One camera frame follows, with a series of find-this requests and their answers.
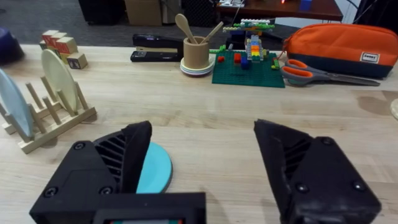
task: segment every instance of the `wooden spoon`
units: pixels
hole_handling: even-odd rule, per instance
[[[197,40],[193,38],[191,30],[189,29],[187,18],[183,14],[177,14],[175,16],[175,23],[182,30],[182,32],[184,32],[185,35],[187,35],[191,43],[198,44]]]
[[[203,39],[203,41],[201,41],[201,44],[206,43],[206,41],[209,41],[209,39],[215,34],[217,33],[217,31],[224,25],[224,22],[220,22],[208,35],[206,38]]]

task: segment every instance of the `red lego brick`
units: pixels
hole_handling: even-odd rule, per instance
[[[240,53],[234,54],[234,63],[241,63],[241,54]]]
[[[218,63],[224,62],[225,61],[225,57],[224,56],[218,56]]]

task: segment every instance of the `orange scissors handle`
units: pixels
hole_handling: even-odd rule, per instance
[[[285,66],[289,66],[292,68],[299,68],[301,70],[306,70],[306,71],[310,71],[310,72],[318,72],[318,73],[324,73],[327,74],[327,72],[323,71],[323,70],[319,70],[313,67],[310,67],[308,65],[306,65],[305,63],[296,60],[296,59],[289,59],[286,63]]]
[[[294,68],[283,66],[281,72],[284,78],[299,82],[301,85],[306,85],[315,80],[330,80],[330,77],[323,73],[311,72],[301,68]]]

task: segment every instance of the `floor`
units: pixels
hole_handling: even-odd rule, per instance
[[[0,26],[7,27],[22,44],[37,44],[41,34],[49,29],[62,30],[74,37],[78,45],[132,47],[133,34],[154,34],[182,38],[176,26],[130,26],[126,18],[115,26],[89,26],[81,13],[78,0],[0,0]],[[192,27],[194,35],[206,36],[212,28]],[[273,33],[288,37],[297,28],[276,25]],[[228,33],[218,32],[210,41],[217,49],[225,44]],[[267,49],[281,50],[277,40],[263,40]]]

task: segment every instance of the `zipper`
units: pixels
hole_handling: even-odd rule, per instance
[[[290,35],[290,37],[285,39],[284,40],[284,46],[282,48],[282,53],[280,53],[280,55],[278,56],[278,59],[280,58],[280,56],[282,56],[282,54],[284,52],[289,51],[288,50],[289,41],[292,39],[293,36],[298,34],[303,29],[306,29],[306,28],[309,28],[309,27],[318,27],[318,26],[351,26],[351,27],[360,27],[360,28],[364,28],[364,29],[367,29],[367,30],[374,30],[374,31],[385,33],[385,34],[393,35],[398,40],[398,35],[395,32],[393,32],[393,31],[391,31],[389,29],[382,28],[382,27],[374,27],[374,26],[366,26],[366,25],[358,25],[358,24],[313,24],[313,25],[308,25],[306,27],[303,27],[303,28],[299,29],[294,34]]]
[[[374,31],[379,31],[379,32],[383,32],[385,34],[390,34],[393,35],[396,39],[398,39],[398,35],[386,28],[382,28],[382,27],[374,27],[374,26],[367,26],[367,25],[358,25],[358,24],[312,24],[312,25],[308,25],[306,27],[303,27],[301,29],[299,29],[298,31],[296,31],[294,34],[292,34],[288,39],[290,40],[290,38],[295,35],[298,34],[302,29],[308,28],[308,27],[318,27],[318,26],[351,26],[351,27],[361,27],[364,29],[368,29],[368,30],[374,30]]]

